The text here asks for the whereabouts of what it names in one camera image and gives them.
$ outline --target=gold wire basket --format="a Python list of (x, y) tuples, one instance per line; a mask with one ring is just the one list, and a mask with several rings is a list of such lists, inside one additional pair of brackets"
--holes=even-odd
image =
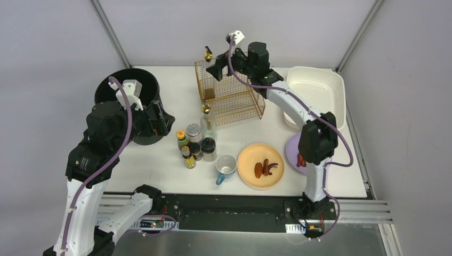
[[(252, 88), (243, 85), (235, 77), (227, 76), (228, 68), (223, 68), (223, 79), (218, 82), (206, 71), (212, 63), (205, 60), (195, 62), (196, 80), (198, 81), (201, 102), (207, 100), (215, 112), (218, 126), (259, 117), (265, 111), (265, 99)], [(245, 75), (236, 73), (242, 80)]]

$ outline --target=black lid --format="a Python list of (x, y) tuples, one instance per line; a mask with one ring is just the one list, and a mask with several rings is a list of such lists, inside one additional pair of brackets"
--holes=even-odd
[(209, 137), (205, 138), (203, 143), (201, 143), (201, 148), (205, 153), (212, 153), (216, 148), (215, 140)]
[(201, 146), (198, 143), (191, 143), (190, 145), (190, 151), (192, 153), (198, 153), (201, 150)]

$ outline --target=orange plate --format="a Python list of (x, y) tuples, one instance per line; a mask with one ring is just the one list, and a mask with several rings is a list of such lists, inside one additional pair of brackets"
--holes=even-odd
[[(278, 167), (273, 167), (273, 175), (262, 175), (259, 179), (254, 175), (254, 166), (256, 163), (264, 164), (268, 158), (269, 164), (278, 163)], [(240, 177), (250, 186), (255, 188), (271, 188), (275, 186), (283, 177), (284, 160), (276, 149), (267, 144), (254, 144), (246, 147), (239, 155), (237, 160), (237, 170)]]

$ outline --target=blue mug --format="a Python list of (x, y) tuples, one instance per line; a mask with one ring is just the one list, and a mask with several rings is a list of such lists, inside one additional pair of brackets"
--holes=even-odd
[(220, 185), (225, 179), (234, 175), (237, 169), (237, 160), (231, 155), (221, 155), (216, 159), (215, 166), (220, 173), (216, 178), (216, 184)]

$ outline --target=white table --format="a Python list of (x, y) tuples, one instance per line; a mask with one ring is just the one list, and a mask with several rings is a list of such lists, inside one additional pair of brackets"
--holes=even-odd
[[(196, 167), (185, 167), (177, 147), (177, 130), (185, 130), (201, 118), (200, 99), (194, 67), (138, 67), (151, 72), (160, 85), (160, 97), (165, 110), (176, 118), (171, 134), (154, 145), (128, 145), (114, 168), (107, 191), (133, 191), (148, 184), (163, 193), (301, 196), (306, 177), (297, 172), (285, 157), (285, 144), (297, 131), (289, 128), (283, 112), (266, 101), (264, 116), (218, 127), (217, 154), (230, 154), (236, 158), (247, 146), (264, 142), (275, 147), (285, 160), (285, 173), (281, 181), (268, 190), (258, 190), (247, 185), (236, 173), (223, 184), (215, 184), (218, 175), (215, 162), (197, 162)], [(288, 68), (275, 68), (284, 78)], [(341, 131), (356, 159), (348, 126)], [(344, 145), (339, 142), (334, 160), (348, 162)], [(361, 172), (355, 163), (349, 168), (331, 166), (327, 176), (327, 190), (337, 197), (366, 197)]]

